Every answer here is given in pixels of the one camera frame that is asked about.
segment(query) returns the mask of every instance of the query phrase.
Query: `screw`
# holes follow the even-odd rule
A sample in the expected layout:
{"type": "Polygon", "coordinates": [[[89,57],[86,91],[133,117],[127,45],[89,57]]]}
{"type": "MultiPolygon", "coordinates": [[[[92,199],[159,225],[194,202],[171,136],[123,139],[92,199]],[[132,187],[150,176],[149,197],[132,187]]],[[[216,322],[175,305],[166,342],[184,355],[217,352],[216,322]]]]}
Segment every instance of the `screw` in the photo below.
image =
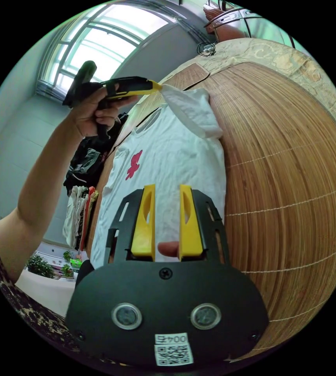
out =
{"type": "Polygon", "coordinates": [[[249,336],[249,341],[254,341],[257,342],[261,338],[261,335],[259,334],[258,331],[254,331],[250,334],[249,336]]]}
{"type": "Polygon", "coordinates": [[[162,268],[159,272],[161,279],[169,279],[173,275],[173,272],[169,268],[162,268]]]}
{"type": "Polygon", "coordinates": [[[85,335],[80,331],[76,333],[76,338],[80,341],[85,341],[85,335]]]}

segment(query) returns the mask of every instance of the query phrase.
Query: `qr code label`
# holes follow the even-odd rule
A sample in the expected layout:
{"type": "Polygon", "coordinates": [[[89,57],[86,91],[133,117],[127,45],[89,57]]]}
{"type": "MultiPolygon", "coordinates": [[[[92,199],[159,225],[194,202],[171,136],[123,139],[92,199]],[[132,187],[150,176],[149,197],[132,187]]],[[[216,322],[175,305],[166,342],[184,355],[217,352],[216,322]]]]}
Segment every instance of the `qr code label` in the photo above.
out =
{"type": "Polygon", "coordinates": [[[179,366],[194,363],[187,333],[157,334],[155,336],[156,364],[179,366]]]}

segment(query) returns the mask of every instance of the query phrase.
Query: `green plant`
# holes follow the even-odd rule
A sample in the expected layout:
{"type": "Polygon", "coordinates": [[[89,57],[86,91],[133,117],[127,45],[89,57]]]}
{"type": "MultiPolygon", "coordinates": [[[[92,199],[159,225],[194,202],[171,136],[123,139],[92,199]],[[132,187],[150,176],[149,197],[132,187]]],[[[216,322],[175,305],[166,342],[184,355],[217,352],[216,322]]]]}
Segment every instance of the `green plant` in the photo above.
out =
{"type": "Polygon", "coordinates": [[[27,261],[28,271],[46,278],[54,278],[54,269],[40,255],[34,255],[27,261]]]}
{"type": "Polygon", "coordinates": [[[70,251],[65,251],[63,254],[63,258],[65,259],[66,262],[70,262],[71,260],[71,252],[70,251]]]}
{"type": "Polygon", "coordinates": [[[73,276],[73,270],[70,268],[70,265],[63,265],[61,268],[61,272],[64,277],[72,277],[73,276]]]}

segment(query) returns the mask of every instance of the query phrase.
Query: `bed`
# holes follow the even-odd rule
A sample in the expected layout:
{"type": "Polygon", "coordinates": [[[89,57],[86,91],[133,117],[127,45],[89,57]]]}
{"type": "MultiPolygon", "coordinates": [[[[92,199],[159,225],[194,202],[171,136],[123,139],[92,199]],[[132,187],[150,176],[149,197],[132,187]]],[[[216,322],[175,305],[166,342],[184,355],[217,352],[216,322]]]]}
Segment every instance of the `bed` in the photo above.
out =
{"type": "MultiPolygon", "coordinates": [[[[336,89],[310,57],[252,38],[219,43],[161,83],[207,89],[224,130],[232,265],[259,288],[270,317],[243,358],[262,353],[306,326],[336,287],[336,89]]],[[[133,107],[105,161],[88,255],[115,151],[162,101],[133,107]]]]}

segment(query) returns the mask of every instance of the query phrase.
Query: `finger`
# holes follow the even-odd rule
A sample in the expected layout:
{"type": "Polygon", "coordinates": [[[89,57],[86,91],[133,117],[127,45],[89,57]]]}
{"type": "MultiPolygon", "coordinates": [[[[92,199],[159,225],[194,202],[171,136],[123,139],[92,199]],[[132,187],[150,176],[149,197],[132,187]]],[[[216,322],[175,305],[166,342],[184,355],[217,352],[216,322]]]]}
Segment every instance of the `finger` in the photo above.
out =
{"type": "Polygon", "coordinates": [[[114,118],[113,117],[98,117],[96,118],[96,122],[105,125],[107,129],[111,129],[114,126],[114,118]]]}
{"type": "Polygon", "coordinates": [[[178,250],[180,248],[179,242],[162,242],[157,245],[157,250],[168,257],[178,257],[178,250]]]}
{"type": "MultiPolygon", "coordinates": [[[[118,90],[119,84],[116,83],[115,88],[118,90]]],[[[86,100],[88,103],[98,103],[102,99],[104,99],[108,95],[108,90],[106,89],[106,86],[96,90],[93,94],[91,94],[86,100]]]]}
{"type": "Polygon", "coordinates": [[[110,102],[109,105],[113,108],[120,109],[121,107],[127,106],[127,105],[129,105],[129,104],[131,104],[131,103],[133,103],[137,100],[138,100],[138,96],[133,95],[133,96],[130,96],[130,97],[122,98],[118,101],[110,102]]]}
{"type": "Polygon", "coordinates": [[[117,108],[106,108],[105,110],[97,110],[95,116],[98,118],[113,118],[115,119],[118,116],[118,109],[117,108]]]}

